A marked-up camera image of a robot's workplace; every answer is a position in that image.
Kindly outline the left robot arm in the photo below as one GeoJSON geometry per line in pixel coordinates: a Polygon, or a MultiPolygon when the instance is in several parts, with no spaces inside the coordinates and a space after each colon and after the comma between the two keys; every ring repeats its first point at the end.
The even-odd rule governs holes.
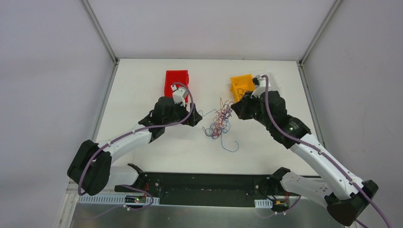
{"type": "Polygon", "coordinates": [[[155,141],[164,134],[166,127],[177,124],[193,127],[201,120],[194,103],[187,110],[182,102],[160,97],[153,110],[126,133],[105,142],[82,142],[67,175],[78,185],[80,196],[94,196],[105,187],[119,185],[127,185],[133,192],[140,192],[145,186],[140,169],[132,164],[113,166],[113,163],[137,147],[155,141]]]}

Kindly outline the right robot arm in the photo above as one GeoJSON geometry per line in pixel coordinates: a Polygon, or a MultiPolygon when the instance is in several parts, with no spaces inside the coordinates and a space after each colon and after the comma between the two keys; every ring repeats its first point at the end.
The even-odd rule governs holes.
{"type": "Polygon", "coordinates": [[[264,94],[255,97],[246,92],[231,108],[239,119],[254,119],[265,126],[275,141],[302,158],[323,179],[323,183],[316,182],[281,167],[269,178],[270,190],[277,195],[285,191],[301,195],[326,208],[340,224],[352,225],[369,205],[378,185],[341,165],[301,120],[287,114],[278,91],[269,91],[268,98],[266,104],[264,94]]]}

